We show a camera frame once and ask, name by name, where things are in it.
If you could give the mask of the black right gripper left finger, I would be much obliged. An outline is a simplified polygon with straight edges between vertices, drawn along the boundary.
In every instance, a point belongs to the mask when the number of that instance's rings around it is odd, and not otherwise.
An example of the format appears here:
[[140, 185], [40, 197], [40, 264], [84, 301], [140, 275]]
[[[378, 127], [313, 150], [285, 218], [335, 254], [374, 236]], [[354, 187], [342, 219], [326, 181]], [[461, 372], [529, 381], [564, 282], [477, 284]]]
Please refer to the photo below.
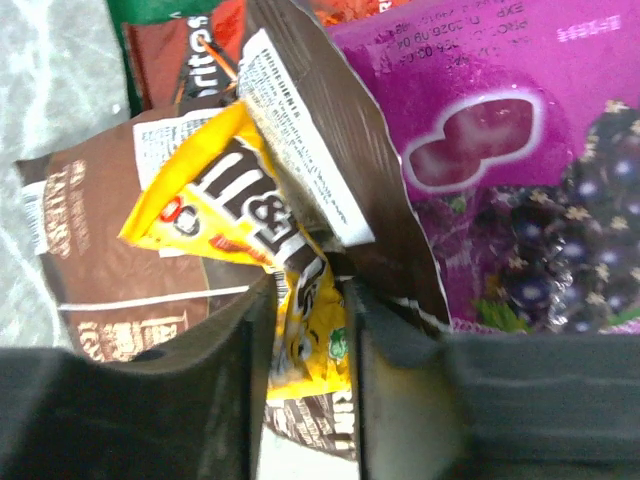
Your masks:
[[252, 479], [276, 285], [128, 362], [57, 348], [1, 353], [5, 479]]

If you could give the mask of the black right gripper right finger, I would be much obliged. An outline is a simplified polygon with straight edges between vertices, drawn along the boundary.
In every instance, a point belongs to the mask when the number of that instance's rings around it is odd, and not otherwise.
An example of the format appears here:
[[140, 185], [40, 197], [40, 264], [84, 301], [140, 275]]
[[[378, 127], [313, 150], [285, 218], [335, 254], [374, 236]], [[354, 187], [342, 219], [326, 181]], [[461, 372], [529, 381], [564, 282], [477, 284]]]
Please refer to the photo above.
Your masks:
[[344, 287], [364, 479], [635, 479], [635, 335], [434, 340]]

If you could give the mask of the yellow candy packet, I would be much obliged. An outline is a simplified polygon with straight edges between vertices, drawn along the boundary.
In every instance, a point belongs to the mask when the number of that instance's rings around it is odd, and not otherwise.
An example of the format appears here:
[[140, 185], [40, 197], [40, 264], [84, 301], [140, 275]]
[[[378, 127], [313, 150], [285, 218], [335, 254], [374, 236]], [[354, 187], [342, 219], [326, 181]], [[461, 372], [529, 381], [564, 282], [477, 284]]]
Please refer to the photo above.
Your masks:
[[281, 192], [245, 104], [188, 137], [140, 194], [119, 236], [149, 250], [258, 266], [280, 279], [267, 397], [351, 386], [346, 310], [330, 264]]

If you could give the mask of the brown chips bag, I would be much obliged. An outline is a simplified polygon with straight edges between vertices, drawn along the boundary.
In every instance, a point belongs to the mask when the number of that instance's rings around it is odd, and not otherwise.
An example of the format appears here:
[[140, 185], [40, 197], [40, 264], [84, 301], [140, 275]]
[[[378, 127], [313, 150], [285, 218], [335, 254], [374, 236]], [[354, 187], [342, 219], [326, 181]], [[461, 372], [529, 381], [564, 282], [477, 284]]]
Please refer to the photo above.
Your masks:
[[258, 63], [226, 93], [158, 106], [75, 147], [20, 160], [37, 253], [81, 349], [126, 361], [223, 309], [264, 274], [279, 289], [264, 422], [343, 458], [345, 309], [357, 265], [428, 333], [449, 326], [427, 244], [376, 153], [328, 147], [287, 67]]

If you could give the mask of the purple snack pouch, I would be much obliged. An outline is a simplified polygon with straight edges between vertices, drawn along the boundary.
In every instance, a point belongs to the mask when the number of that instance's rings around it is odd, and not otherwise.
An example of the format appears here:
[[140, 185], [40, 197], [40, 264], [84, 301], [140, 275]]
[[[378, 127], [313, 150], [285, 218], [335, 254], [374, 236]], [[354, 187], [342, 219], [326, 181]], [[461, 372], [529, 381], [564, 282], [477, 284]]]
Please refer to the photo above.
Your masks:
[[639, 330], [639, 5], [413, 1], [333, 26], [458, 332]]

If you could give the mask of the red doritos bag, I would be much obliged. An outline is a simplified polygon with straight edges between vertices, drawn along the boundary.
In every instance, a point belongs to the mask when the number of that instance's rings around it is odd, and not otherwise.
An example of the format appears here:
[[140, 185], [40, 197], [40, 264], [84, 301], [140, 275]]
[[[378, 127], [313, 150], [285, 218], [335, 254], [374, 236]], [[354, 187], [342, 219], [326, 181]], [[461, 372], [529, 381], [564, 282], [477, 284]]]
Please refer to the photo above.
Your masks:
[[[170, 105], [186, 112], [192, 106], [226, 105], [235, 95], [236, 69], [246, 40], [246, 2], [223, 1], [204, 15], [152, 25], [124, 27], [128, 62], [145, 109]], [[317, 38], [321, 28], [341, 33], [364, 33], [373, 17], [415, 24], [421, 1], [278, 1], [281, 25], [307, 30]], [[405, 115], [424, 101], [420, 80], [413, 72], [397, 82], [380, 78], [358, 56], [346, 75], [320, 75], [312, 69], [300, 82], [301, 94], [320, 124], [358, 114]]]

